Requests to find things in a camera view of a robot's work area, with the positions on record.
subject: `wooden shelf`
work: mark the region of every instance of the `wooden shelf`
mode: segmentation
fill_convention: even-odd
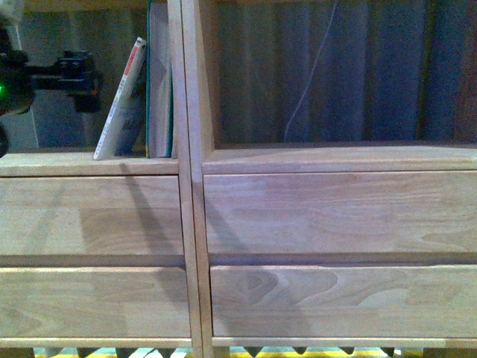
[[[7,154],[0,159],[0,177],[97,175],[177,175],[175,159],[114,158],[93,160],[91,152]]]
[[[221,149],[203,163],[206,175],[474,169],[476,145]]]

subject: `wooden furniture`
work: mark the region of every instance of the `wooden furniture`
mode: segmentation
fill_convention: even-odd
[[[235,1],[259,2],[286,1]],[[415,346],[428,357],[477,347],[476,145],[227,148],[218,4],[182,7],[205,357],[232,345]],[[469,23],[460,138],[475,137]]]
[[[217,6],[168,0],[177,160],[0,160],[0,347],[477,356],[475,144],[222,149]],[[476,97],[463,87],[459,130],[471,131]]]
[[[46,0],[26,8],[146,5]],[[0,161],[2,348],[193,347],[200,357],[180,0],[168,1],[168,12],[178,159],[98,162],[89,152]]]

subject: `book spine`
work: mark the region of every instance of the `book spine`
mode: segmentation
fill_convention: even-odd
[[[119,101],[121,99],[121,95],[124,91],[124,86],[127,83],[127,79],[129,77],[129,72],[130,72],[131,66],[134,63],[134,60],[136,59],[136,55],[138,53],[138,50],[140,49],[141,46],[142,46],[142,41],[140,39],[138,39],[136,41],[136,43],[134,44],[133,49],[131,50],[131,53],[129,55],[129,59],[127,60],[126,68],[124,69],[124,72],[123,72],[123,75],[122,75],[121,82],[119,83],[118,90],[116,91],[116,95],[114,96],[113,104],[111,104],[110,111],[109,111],[109,113],[107,115],[107,118],[106,118],[106,123],[104,124],[103,131],[101,132],[101,137],[99,138],[98,145],[96,146],[95,153],[93,154],[93,159],[95,159],[95,160],[98,159],[99,154],[101,153],[101,148],[103,147],[104,140],[107,138],[108,129],[111,125],[111,121],[112,121],[112,119],[113,119],[113,117],[116,113],[117,108],[118,108]]]

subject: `wooden bookshelf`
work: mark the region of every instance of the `wooden bookshelf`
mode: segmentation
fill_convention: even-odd
[[[283,2],[299,1],[182,2],[205,356],[229,357],[234,345],[412,345],[426,348],[425,357],[458,353],[432,348],[475,356],[477,330],[467,327],[477,315],[467,294],[458,298],[477,280],[475,141],[457,135],[467,142],[222,142],[218,3]],[[470,19],[476,11],[472,5]],[[474,137],[475,93],[464,80],[475,77],[475,26],[468,27],[457,117],[461,133]],[[435,281],[460,270],[469,271]],[[437,304],[432,287],[452,297]],[[418,318],[424,312],[429,316]],[[392,317],[375,321],[386,314]],[[419,328],[420,322],[429,324]],[[386,327],[367,331],[380,324]],[[402,332],[392,331],[400,325]]]

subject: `light wood surface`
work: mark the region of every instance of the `light wood surface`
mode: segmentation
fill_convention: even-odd
[[[190,338],[0,338],[2,347],[158,347],[158,348],[190,348]]]
[[[144,255],[157,266],[161,255],[183,256],[174,176],[7,178],[0,198],[0,264],[2,256],[96,256],[101,264]]]
[[[174,159],[93,160],[92,153],[84,152],[7,154],[0,159],[0,177],[172,175],[178,172]]]
[[[423,358],[476,358],[475,349],[424,349]]]
[[[187,113],[189,123],[192,204],[194,210],[195,246],[198,267],[198,293],[202,330],[203,357],[213,357],[212,308],[210,303],[209,258],[206,245],[206,219],[203,206],[202,162],[213,150],[213,119],[206,55],[204,53],[203,21],[212,14],[212,0],[181,1],[183,11],[183,41],[186,70]]]
[[[219,266],[211,281],[216,336],[477,335],[477,266]]]
[[[186,73],[184,68],[183,18],[180,0],[168,1],[168,19],[172,50],[172,80],[174,82],[174,120],[177,125],[177,154],[179,161],[180,210],[186,258],[187,293],[193,349],[195,357],[203,358],[202,325],[200,317],[198,266],[195,245],[192,176],[187,122]]]
[[[343,338],[343,337],[214,337],[216,347],[431,347],[477,348],[477,339]]]
[[[203,164],[204,174],[466,169],[477,169],[475,145],[222,149]]]
[[[477,253],[477,172],[206,175],[211,254]]]
[[[0,269],[2,338],[190,337],[180,268]]]

